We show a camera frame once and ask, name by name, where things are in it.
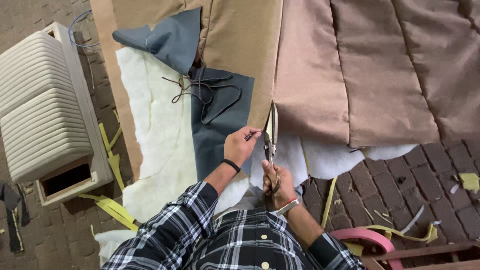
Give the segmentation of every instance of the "person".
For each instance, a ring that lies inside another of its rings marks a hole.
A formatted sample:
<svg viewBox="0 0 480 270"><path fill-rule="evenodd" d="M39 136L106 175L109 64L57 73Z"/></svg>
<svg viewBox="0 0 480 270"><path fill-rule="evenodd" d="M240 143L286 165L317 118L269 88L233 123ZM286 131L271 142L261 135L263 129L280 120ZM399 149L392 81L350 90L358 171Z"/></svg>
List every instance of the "person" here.
<svg viewBox="0 0 480 270"><path fill-rule="evenodd" d="M224 156L234 164L222 162L177 201L167 203L117 248L102 269L365 269L302 203L283 214L288 223L265 208L226 210L213 220L218 197L250 157L260 135L260 129L248 126L230 134ZM287 169L266 160L262 166L263 192L273 196L275 208L297 198ZM277 173L280 185L271 194Z"/></svg>

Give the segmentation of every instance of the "brown upholstery fabric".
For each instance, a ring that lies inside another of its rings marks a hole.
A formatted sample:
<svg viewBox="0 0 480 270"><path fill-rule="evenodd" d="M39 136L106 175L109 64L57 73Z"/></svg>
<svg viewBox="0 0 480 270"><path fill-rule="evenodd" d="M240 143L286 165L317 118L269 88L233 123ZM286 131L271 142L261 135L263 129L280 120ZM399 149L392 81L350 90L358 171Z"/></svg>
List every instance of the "brown upholstery fabric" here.
<svg viewBox="0 0 480 270"><path fill-rule="evenodd" d="M279 129L351 146L480 135L480 7L473 0L112 0L118 27L203 6L208 67L255 78Z"/></svg>

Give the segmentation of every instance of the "black wristband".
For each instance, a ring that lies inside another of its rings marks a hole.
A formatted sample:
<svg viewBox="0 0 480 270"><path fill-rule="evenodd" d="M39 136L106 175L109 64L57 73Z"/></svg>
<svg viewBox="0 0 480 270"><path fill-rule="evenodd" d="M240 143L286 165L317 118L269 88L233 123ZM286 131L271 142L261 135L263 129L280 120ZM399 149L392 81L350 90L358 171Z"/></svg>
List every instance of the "black wristband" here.
<svg viewBox="0 0 480 270"><path fill-rule="evenodd" d="M232 166L236 171L237 173L240 172L240 168L231 160L222 160L222 162L225 162L226 164Z"/></svg>

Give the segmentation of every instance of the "black fabric scrap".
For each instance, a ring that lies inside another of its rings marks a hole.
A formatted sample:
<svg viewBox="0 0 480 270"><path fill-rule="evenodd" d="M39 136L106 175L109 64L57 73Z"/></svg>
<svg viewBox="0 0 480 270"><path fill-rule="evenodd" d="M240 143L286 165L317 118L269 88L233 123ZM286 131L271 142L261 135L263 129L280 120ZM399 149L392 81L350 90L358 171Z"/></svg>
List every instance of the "black fabric scrap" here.
<svg viewBox="0 0 480 270"><path fill-rule="evenodd" d="M186 75L197 53L201 10L200 7L166 17L155 25L153 31L148 25L120 28L113 32L113 39L149 52L178 73Z"/></svg>
<svg viewBox="0 0 480 270"><path fill-rule="evenodd" d="M3 201L7 210L12 211L20 201L20 196L9 185L0 184L0 200Z"/></svg>
<svg viewBox="0 0 480 270"><path fill-rule="evenodd" d="M193 72L193 80L206 80L211 78L224 78L232 75L228 80L212 80L209 83L214 86L235 85L241 88L241 98L231 107L218 115L209 124L202 124L201 118L208 120L217 115L228 104L239 96L236 87L215 88L211 93L207 87L192 85L192 93L210 100L206 113L202 115L203 103L192 96L192 136L193 148L195 149L195 163L197 167L197 181L203 181L223 160L223 144L227 136L246 126L250 113L250 102L254 78L231 73L224 70L205 68L202 78L198 78L199 72ZM242 169L248 173L251 162L246 162Z"/></svg>
<svg viewBox="0 0 480 270"><path fill-rule="evenodd" d="M25 227L30 222L30 213L28 212L27 203L25 201L25 193L20 184L17 184L17 189L22 201L22 227Z"/></svg>
<svg viewBox="0 0 480 270"><path fill-rule="evenodd" d="M7 209L7 226L8 226L8 235L10 237L10 251L12 253L22 251L22 244L21 244L21 239L19 237L20 234L18 234L17 226L15 226L15 222L13 220L13 215L15 212L13 210L8 210Z"/></svg>

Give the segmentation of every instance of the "red thread bracelet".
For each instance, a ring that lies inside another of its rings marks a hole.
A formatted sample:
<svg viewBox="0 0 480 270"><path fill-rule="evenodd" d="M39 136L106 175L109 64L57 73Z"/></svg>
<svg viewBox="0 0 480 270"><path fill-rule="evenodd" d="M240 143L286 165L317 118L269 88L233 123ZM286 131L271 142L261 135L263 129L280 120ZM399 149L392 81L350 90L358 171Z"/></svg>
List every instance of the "red thread bracelet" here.
<svg viewBox="0 0 480 270"><path fill-rule="evenodd" d="M280 209L282 209L283 207L289 205L289 203L293 202L293 201L296 200L296 199L297 199L297 198L291 199L290 201L288 201L288 203L286 203L286 204L284 204L282 207L280 207Z"/></svg>

